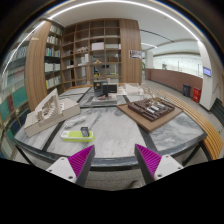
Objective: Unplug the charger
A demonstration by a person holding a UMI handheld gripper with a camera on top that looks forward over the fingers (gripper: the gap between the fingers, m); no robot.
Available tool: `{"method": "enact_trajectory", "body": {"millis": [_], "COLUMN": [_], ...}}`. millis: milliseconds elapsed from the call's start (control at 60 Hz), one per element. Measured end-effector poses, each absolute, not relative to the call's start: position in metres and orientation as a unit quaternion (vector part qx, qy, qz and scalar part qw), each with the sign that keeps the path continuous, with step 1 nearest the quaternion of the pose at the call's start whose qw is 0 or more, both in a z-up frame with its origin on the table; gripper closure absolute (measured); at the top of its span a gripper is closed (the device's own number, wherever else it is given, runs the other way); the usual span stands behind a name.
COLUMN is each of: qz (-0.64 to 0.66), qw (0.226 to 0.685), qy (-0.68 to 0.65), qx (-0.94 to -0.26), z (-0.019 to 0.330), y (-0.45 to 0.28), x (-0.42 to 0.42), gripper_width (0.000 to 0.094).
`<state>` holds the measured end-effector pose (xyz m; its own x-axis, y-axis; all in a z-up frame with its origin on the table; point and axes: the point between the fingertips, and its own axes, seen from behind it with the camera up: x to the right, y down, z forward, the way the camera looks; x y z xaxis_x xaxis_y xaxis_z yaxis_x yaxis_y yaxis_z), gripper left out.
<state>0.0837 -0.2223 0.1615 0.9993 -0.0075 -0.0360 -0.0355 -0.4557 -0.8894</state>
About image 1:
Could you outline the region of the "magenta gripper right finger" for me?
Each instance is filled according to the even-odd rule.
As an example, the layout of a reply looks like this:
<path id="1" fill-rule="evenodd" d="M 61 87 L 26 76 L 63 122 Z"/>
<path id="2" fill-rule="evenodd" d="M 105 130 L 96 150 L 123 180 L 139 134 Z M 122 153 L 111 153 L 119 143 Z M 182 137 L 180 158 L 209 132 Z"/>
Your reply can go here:
<path id="1" fill-rule="evenodd" d="M 139 144 L 135 145 L 134 154 L 146 184 L 183 169 L 172 156 L 160 155 Z"/>

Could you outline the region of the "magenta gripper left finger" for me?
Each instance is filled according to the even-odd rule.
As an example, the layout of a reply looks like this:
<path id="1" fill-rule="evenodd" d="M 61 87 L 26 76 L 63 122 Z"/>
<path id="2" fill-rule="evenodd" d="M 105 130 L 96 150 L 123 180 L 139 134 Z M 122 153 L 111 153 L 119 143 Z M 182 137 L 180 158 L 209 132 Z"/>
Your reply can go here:
<path id="1" fill-rule="evenodd" d="M 94 156 L 95 146 L 91 145 L 69 158 L 60 157 L 47 169 L 47 172 L 83 187 Z"/>

